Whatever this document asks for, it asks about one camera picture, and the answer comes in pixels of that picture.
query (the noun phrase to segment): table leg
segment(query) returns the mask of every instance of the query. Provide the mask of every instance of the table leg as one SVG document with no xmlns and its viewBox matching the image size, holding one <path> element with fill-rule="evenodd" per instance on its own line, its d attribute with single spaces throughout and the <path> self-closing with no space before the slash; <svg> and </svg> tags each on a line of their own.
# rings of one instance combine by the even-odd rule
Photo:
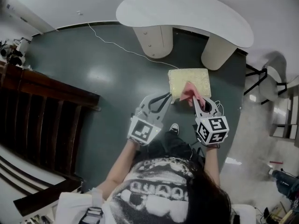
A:
<svg viewBox="0 0 299 224">
<path fill-rule="evenodd" d="M 237 49 L 237 46 L 214 34 L 210 34 L 201 55 L 203 65 L 209 70 L 218 70 Z"/>
<path fill-rule="evenodd" d="M 144 53 L 159 59 L 171 53 L 173 48 L 172 26 L 133 28 Z"/>
</svg>

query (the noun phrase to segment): black graphic t-shirt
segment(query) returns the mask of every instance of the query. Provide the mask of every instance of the black graphic t-shirt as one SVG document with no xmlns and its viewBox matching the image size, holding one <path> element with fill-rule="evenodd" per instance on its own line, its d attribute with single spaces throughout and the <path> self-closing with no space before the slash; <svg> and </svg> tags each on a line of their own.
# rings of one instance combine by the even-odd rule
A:
<svg viewBox="0 0 299 224">
<path fill-rule="evenodd" d="M 188 210 L 186 162 L 160 158 L 137 163 L 103 205 L 105 224 L 176 224 Z"/>
</svg>

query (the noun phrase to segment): red object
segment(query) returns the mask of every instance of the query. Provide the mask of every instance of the red object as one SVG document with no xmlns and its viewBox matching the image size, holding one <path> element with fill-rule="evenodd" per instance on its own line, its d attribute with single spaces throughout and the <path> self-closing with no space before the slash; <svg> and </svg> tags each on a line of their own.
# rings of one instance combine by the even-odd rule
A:
<svg viewBox="0 0 299 224">
<path fill-rule="evenodd" d="M 284 162 L 270 161 L 269 163 L 283 164 Z"/>
<path fill-rule="evenodd" d="M 196 97 L 197 100 L 199 100 L 199 104 L 200 104 L 201 108 L 204 109 L 205 105 L 206 105 L 206 101 L 199 94 L 195 85 L 189 81 L 186 82 L 186 85 L 182 91 L 179 101 L 186 99 L 186 100 L 188 100 L 189 105 L 192 107 L 193 106 L 193 101 L 192 101 L 193 95 Z"/>
</svg>

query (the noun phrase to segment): kidney-shaped table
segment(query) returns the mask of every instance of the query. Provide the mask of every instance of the kidney-shaped table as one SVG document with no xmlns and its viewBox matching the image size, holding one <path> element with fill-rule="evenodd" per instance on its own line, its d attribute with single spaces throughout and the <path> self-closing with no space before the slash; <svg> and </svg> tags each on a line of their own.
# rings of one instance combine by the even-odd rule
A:
<svg viewBox="0 0 299 224">
<path fill-rule="evenodd" d="M 248 48 L 254 39 L 247 21 L 218 0 L 124 0 L 116 18 L 134 29 L 144 53 L 151 58 L 172 51 L 172 26 L 209 32 L 201 61 L 210 70 L 219 69 L 236 48 Z"/>
</svg>

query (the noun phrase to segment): yellow sponge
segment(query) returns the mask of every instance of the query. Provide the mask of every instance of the yellow sponge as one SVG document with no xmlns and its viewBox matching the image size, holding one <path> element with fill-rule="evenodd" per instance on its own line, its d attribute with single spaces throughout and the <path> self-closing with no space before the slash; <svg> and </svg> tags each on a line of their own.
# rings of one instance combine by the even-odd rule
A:
<svg viewBox="0 0 299 224">
<path fill-rule="evenodd" d="M 210 98 L 211 87 L 207 69 L 177 69 L 168 72 L 172 103 L 181 97 L 187 81 L 193 83 L 200 95 Z"/>
</svg>

